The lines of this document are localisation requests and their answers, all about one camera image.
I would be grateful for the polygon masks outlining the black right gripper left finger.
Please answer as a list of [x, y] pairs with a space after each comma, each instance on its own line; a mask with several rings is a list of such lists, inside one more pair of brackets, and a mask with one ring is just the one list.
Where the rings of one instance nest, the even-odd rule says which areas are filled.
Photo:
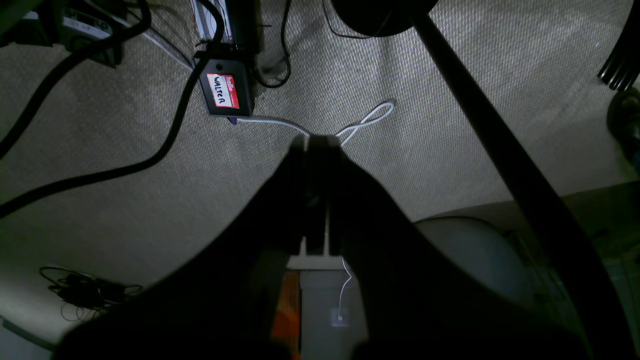
[[216, 239], [142, 294], [68, 332], [55, 358], [290, 358], [271, 332], [287, 264], [306, 234], [306, 161], [320, 140], [296, 137]]

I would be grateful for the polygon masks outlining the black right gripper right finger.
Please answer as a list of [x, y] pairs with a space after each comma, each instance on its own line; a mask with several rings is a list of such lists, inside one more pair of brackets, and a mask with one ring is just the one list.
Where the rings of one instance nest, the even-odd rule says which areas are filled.
[[358, 280], [368, 340], [354, 360], [587, 360], [573, 332], [487, 288], [433, 246], [390, 194], [320, 139], [329, 237]]

